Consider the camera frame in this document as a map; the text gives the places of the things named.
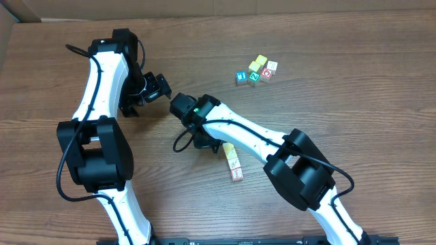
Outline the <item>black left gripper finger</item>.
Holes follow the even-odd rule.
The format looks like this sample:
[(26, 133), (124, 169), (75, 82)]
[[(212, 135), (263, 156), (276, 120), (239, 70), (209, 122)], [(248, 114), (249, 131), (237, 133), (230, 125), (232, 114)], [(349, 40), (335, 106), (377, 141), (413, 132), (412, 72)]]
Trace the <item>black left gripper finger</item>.
[(157, 96), (162, 97), (165, 95), (168, 99), (171, 99), (172, 89), (162, 73), (156, 76), (156, 81), (159, 89)]
[(136, 105), (138, 105), (137, 101), (132, 101), (132, 100), (120, 101), (119, 109), (122, 112), (123, 116), (126, 118), (139, 117), (139, 113), (135, 109)]

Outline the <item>yellow K letter block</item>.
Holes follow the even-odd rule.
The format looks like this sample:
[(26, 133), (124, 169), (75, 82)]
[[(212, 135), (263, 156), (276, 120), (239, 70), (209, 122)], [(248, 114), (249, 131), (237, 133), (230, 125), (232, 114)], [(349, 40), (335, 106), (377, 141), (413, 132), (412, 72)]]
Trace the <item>yellow K letter block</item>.
[(223, 143), (222, 146), (223, 146), (223, 149), (224, 149), (225, 152), (231, 151), (231, 150), (234, 149), (234, 145), (231, 144), (231, 143), (228, 143), (228, 142)]

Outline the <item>yellow G letter block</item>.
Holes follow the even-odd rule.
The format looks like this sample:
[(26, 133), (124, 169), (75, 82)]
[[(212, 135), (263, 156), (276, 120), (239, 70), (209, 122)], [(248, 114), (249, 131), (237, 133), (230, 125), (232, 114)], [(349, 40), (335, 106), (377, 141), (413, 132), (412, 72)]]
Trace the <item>yellow G letter block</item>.
[(227, 160), (231, 161), (232, 159), (237, 159), (237, 153), (234, 148), (225, 149), (225, 156)]

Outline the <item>yellow S letter block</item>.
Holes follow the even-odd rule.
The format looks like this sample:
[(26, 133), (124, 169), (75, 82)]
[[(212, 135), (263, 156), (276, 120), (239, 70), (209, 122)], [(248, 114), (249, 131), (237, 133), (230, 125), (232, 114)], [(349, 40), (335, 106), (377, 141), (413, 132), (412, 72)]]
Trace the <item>yellow S letter block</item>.
[(239, 158), (228, 159), (228, 165), (231, 170), (241, 168)]

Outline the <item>red I letter block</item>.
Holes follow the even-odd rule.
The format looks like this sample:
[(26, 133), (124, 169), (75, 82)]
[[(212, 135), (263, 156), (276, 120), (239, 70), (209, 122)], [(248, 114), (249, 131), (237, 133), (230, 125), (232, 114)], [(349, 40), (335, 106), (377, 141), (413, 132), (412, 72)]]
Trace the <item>red I letter block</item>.
[(240, 181), (243, 179), (243, 171), (240, 167), (230, 170), (233, 181)]

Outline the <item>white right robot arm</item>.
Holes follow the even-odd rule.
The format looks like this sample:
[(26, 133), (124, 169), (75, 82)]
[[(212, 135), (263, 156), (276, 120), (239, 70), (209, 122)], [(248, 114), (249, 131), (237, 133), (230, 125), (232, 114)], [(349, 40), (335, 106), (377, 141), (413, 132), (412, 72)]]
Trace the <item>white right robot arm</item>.
[(179, 93), (170, 102), (170, 113), (181, 120), (191, 134), (188, 143), (195, 148), (217, 152), (230, 143), (263, 163), (278, 194), (295, 208), (310, 211), (330, 244), (370, 244), (369, 235), (339, 199), (353, 187), (339, 192), (332, 175), (352, 177), (329, 163), (306, 133), (293, 129), (286, 134), (261, 127), (207, 94), (196, 99)]

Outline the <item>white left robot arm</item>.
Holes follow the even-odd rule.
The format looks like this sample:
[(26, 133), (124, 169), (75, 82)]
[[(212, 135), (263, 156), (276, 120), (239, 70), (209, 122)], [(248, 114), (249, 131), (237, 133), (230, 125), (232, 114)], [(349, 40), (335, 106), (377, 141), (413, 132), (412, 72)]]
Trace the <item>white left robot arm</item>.
[(116, 230), (115, 244), (158, 244), (131, 184), (134, 156), (117, 114), (137, 116), (143, 106), (172, 90), (162, 74), (142, 73), (144, 46), (129, 29), (115, 29), (95, 39), (87, 50), (68, 50), (90, 61), (89, 79), (72, 119), (60, 122), (57, 138), (63, 152), (56, 186), (70, 202), (97, 199)]

